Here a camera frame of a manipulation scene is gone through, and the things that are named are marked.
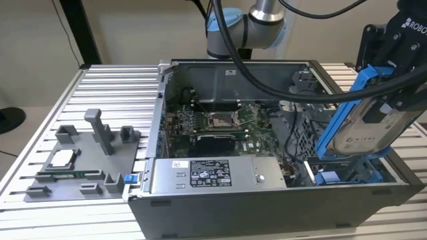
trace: wire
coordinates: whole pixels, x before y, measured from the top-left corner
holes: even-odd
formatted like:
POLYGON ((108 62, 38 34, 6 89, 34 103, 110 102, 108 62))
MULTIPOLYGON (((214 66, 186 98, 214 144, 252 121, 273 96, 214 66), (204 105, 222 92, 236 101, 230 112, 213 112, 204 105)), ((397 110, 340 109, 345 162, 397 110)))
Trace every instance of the wire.
POLYGON ((314 125, 313 125, 313 121, 309 120, 309 121, 308 121, 308 124, 309 124, 309 128, 310 128, 310 130, 312 130, 312 134, 313 134, 314 140, 318 140, 320 137, 318 137, 318 134, 317 134, 314 125))
POLYGON ((308 89, 302 89, 302 90, 298 90, 296 93, 298 94, 300 92, 309 92, 309 93, 316 93, 314 91, 312 91, 312 90, 308 90, 308 89))
POLYGON ((200 12, 202 18, 206 19, 206 11, 205 11, 205 9, 202 8, 202 5, 201 5, 200 0, 189 0, 189 1, 190 1, 190 2, 194 4, 194 6, 197 7, 198 12, 200 12))
POLYGON ((224 44, 233 61, 238 72, 244 76, 244 78, 249 81, 249 83, 264 93, 280 97, 282 100, 293 102, 293 103, 308 103, 308 104, 333 104, 333 103, 344 103, 350 102, 354 100, 360 100, 362 98, 370 98, 378 95, 382 95, 388 92, 392 92, 409 84, 424 83, 427 79, 427 64, 416 67, 410 72, 406 74, 393 78, 390 81, 382 82, 378 85, 368 87, 365 89, 350 91, 345 93, 337 94, 314 94, 314 95, 305 95, 305 94, 294 94, 288 93, 280 90, 276 90, 261 83, 256 77, 249 72, 246 66, 244 65, 237 50, 233 45, 232 37, 228 32, 226 23, 224 19, 222 13, 222 5, 221 0, 212 0, 213 4, 213 11, 217 20, 218 31, 221 37, 224 39, 224 44))
POLYGON ((72 40, 70 40, 69 34, 66 32, 66 29, 65 29, 65 26, 64 26, 64 23, 62 23, 62 19, 61 19, 61 16, 60 16, 60 13, 58 13, 58 9, 57 9, 56 4, 54 4, 54 0, 50 0, 50 2, 53 4, 53 8, 54 8, 57 19, 58 19, 58 22, 60 22, 60 25, 61 25, 61 29, 64 29, 64 32, 66 34, 68 45, 69 45, 69 49, 70 49, 74 61, 77 62, 77 66, 80 67, 80 61, 78 61, 78 58, 77 58, 77 55, 76 55, 76 52, 74 52, 74 49, 73 49, 72 40))
POLYGON ((280 108, 278 108, 278 107, 272 107, 272 108, 269 108, 269 109, 265 111, 265 114, 269 115, 269 114, 273 114, 273 113, 276 113, 276 112, 278 112, 278 111, 280 111, 280 108))
POLYGON ((210 13, 212 13, 212 0, 208 0, 208 3, 206 3, 206 8, 205 8, 205 19, 204 19, 204 33, 205 33, 205 36, 208 36, 208 22, 209 22, 209 16, 210 16, 210 13))
POLYGON ((180 90, 178 103, 182 103, 185 90, 189 90, 189 93, 192 94, 193 88, 192 88, 190 86, 188 86, 188 87, 184 87, 184 88, 180 90))
POLYGON ((294 7, 292 7, 285 0, 278 0, 280 4, 285 7, 286 10, 289 10, 290 12, 296 13, 297 15, 309 18, 309 19, 330 19, 338 15, 341 15, 342 13, 348 12, 350 9, 353 9, 354 7, 357 7, 360 4, 362 4, 366 0, 357 0, 354 1, 350 5, 348 5, 346 7, 344 7, 341 10, 332 12, 329 14, 324 14, 324 15, 317 15, 317 14, 310 14, 308 12, 304 12, 301 10, 297 10, 294 7))
POLYGON ((304 132, 298 135, 298 138, 296 140, 296 146, 294 146, 294 153, 293 156, 296 157, 296 154, 298 153, 298 147, 300 147, 300 141, 302 139, 304 132))
POLYGON ((285 141, 284 141, 284 153, 290 158, 290 160, 293 162, 297 162, 297 163, 302 164, 302 161, 298 160, 296 158, 296 156, 293 156, 288 151, 288 145, 289 145, 289 141, 290 141, 290 138, 292 138, 292 135, 293 135, 293 132, 294 132, 297 116, 298 116, 298 112, 297 112, 297 109, 296 109, 296 105, 293 103, 293 119, 292 119, 290 129, 288 131, 288 136, 286 136, 285 141))
POLYGON ((17 155, 14 155, 13 153, 9 153, 9 152, 6 152, 6 151, 1 151, 0 150, 0 153, 2 153, 2 154, 5 154, 5 155, 9 155, 9 156, 11 156, 11 157, 18 157, 17 155))
POLYGON ((326 126, 322 126, 321 124, 329 124, 326 121, 317 121, 313 119, 310 119, 309 122, 316 123, 320 126, 320 128, 322 128, 322 130, 326 129, 326 126))

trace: motherboard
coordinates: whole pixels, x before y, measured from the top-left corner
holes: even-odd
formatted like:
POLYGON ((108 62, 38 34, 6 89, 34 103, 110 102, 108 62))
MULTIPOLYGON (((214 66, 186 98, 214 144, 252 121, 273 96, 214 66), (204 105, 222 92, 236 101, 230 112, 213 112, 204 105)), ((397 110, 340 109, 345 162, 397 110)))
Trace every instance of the motherboard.
POLYGON ((246 156, 276 157, 282 150, 264 104, 192 101, 166 113, 172 158, 246 156))

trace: gray plastic peg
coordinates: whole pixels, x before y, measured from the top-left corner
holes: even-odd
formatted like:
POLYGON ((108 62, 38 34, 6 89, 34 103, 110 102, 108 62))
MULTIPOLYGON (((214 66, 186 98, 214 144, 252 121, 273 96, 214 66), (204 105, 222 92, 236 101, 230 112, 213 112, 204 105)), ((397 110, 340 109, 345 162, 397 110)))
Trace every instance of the gray plastic peg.
POLYGON ((98 141, 101 150, 104 151, 104 154, 109 156, 110 154, 113 154, 114 149, 110 143, 110 136, 105 131, 101 122, 101 110, 97 108, 89 108, 85 111, 84 120, 90 123, 96 136, 94 138, 98 141))

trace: power supply label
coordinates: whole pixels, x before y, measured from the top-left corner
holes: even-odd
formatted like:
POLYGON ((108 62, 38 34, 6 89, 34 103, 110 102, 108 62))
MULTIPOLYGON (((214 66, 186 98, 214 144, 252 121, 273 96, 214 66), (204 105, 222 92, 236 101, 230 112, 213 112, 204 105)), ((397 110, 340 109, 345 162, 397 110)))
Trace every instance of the power supply label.
POLYGON ((228 160, 189 161, 189 175, 193 188, 232 186, 228 160))

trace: white label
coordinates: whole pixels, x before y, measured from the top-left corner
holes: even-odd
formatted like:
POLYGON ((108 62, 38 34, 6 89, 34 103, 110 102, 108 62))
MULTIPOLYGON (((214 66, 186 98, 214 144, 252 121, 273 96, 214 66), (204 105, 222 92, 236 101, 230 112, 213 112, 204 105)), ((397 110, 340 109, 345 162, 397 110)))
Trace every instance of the white label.
POLYGON ((236 70, 225 70, 225 76, 236 75, 236 70))
POLYGON ((405 19, 405 22, 401 24, 401 28, 410 28, 421 34, 427 34, 427 26, 422 26, 420 23, 414 22, 409 17, 405 19))
POLYGON ((172 161, 172 168, 186 169, 188 168, 188 161, 172 161))
POLYGON ((50 161, 52 166, 53 167, 65 166, 69 163, 73 155, 74 155, 74 151, 70 149, 57 151, 50 161))

